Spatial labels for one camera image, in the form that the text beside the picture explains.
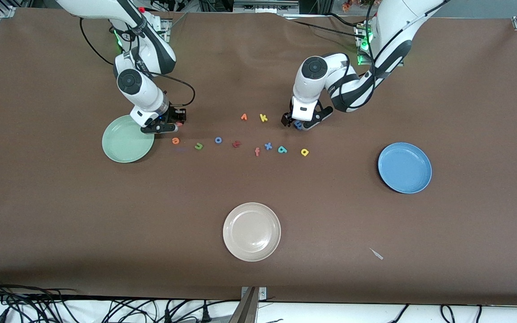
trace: white plate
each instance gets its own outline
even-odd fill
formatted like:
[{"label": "white plate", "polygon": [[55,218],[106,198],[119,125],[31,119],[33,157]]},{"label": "white plate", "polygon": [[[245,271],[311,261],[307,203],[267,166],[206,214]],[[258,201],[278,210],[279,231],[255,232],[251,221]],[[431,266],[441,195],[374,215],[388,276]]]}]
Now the white plate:
[{"label": "white plate", "polygon": [[223,240],[233,256],[246,262],[258,262],[275,252],[279,245],[279,219],[266,205],[241,204],[228,213]]}]

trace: table surface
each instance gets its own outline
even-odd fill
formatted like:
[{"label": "table surface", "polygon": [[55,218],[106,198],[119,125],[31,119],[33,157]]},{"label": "table surface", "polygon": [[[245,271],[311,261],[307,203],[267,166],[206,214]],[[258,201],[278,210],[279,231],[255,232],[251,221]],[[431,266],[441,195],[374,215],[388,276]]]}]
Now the table surface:
[{"label": "table surface", "polygon": [[[366,106],[301,132],[279,121],[300,63],[354,50],[352,39],[273,14],[189,14],[171,36],[171,75],[197,89],[181,143],[164,135],[140,161],[118,164],[101,137],[131,104],[78,18],[43,10],[18,9],[0,25],[0,281],[110,296],[227,299],[256,285],[285,301],[517,303],[509,20],[429,20]],[[83,23],[112,61],[109,24]],[[156,84],[174,103],[189,100],[181,84]],[[433,164],[418,194],[390,190],[377,173],[380,151],[397,141]],[[289,153],[256,157],[267,142]],[[282,227],[261,262],[236,259],[222,240],[228,212],[251,201]]]}]

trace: green plate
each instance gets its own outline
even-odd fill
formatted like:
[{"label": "green plate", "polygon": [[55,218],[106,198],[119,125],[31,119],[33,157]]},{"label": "green plate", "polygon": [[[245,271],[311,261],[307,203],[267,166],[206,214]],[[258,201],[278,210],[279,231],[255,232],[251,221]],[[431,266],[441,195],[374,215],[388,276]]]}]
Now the green plate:
[{"label": "green plate", "polygon": [[103,151],[117,163],[131,163],[149,153],[154,134],[141,132],[141,127],[131,118],[122,116],[111,122],[103,133]]}]

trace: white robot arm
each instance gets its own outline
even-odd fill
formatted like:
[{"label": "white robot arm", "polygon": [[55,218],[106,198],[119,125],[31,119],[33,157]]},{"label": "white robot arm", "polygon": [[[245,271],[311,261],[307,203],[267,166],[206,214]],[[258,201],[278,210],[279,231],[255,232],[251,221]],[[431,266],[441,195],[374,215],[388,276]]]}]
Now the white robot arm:
[{"label": "white robot arm", "polygon": [[66,11],[81,18],[109,19],[117,31],[132,37],[128,43],[130,50],[118,55],[113,64],[119,90],[135,105],[130,115],[143,132],[177,131],[176,122],[185,122],[185,109],[169,109],[171,105],[165,93],[151,80],[156,75],[167,74],[174,69],[175,53],[131,0],[57,2]]},{"label": "white robot arm", "polygon": [[353,112],[370,99],[374,88],[386,79],[408,54],[419,27],[450,0],[384,0],[372,18],[369,45],[374,53],[374,67],[361,78],[344,53],[329,53],[307,58],[296,74],[291,112],[282,123],[308,130],[333,112],[322,108],[318,98],[326,88],[334,108]]}]

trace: white surface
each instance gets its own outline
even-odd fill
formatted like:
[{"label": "white surface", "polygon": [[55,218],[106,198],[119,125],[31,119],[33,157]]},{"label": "white surface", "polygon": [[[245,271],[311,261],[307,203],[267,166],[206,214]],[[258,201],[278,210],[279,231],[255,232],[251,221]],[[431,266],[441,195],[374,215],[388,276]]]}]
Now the white surface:
[{"label": "white surface", "polygon": [[[180,301],[171,303],[171,307]],[[99,323],[109,310],[110,301],[68,301],[66,302],[74,316],[80,323]],[[209,306],[211,317],[223,317],[232,315],[238,302],[221,303]],[[202,305],[202,301],[191,301],[177,312],[174,319]],[[60,307],[60,314],[65,323],[73,323],[69,314]],[[164,312],[166,301],[156,301],[158,313]],[[281,323],[309,323],[309,322],[333,322],[333,323],[389,323],[396,318],[403,305],[374,305],[374,304],[328,304],[328,303],[270,303],[259,304],[257,323],[267,323],[283,319]],[[0,304],[0,314],[6,307]],[[143,308],[154,317],[154,305],[150,303]],[[474,323],[478,308],[475,306],[452,306],[457,323]],[[120,311],[110,319],[117,322],[129,311]],[[199,319],[202,311],[196,312]],[[7,323],[19,323],[17,313],[8,315]],[[125,320],[127,323],[144,323],[142,315],[133,315]],[[440,316],[438,305],[411,305],[402,315],[399,323],[445,323]],[[517,323],[517,307],[492,307],[485,306],[482,310],[480,323]]]},{"label": "white surface", "polygon": [[275,252],[279,245],[279,219],[266,205],[241,204],[228,213],[223,240],[233,256],[246,262],[258,262]]}]

